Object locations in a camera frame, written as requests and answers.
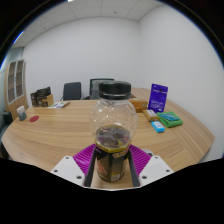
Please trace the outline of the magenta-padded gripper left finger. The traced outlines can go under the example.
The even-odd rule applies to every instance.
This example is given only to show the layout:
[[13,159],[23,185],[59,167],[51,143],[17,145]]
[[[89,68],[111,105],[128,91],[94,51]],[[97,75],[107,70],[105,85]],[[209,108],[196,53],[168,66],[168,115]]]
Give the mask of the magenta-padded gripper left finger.
[[82,187],[92,184],[95,166],[95,145],[92,144],[74,156],[64,156],[51,173]]

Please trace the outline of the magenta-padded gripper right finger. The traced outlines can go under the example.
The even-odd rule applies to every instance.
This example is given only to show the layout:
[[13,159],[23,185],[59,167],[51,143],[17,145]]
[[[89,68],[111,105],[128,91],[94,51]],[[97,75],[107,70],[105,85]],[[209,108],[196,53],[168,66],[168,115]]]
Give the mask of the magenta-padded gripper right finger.
[[173,173],[173,170],[158,155],[150,150],[129,147],[129,167],[134,187],[142,187]]

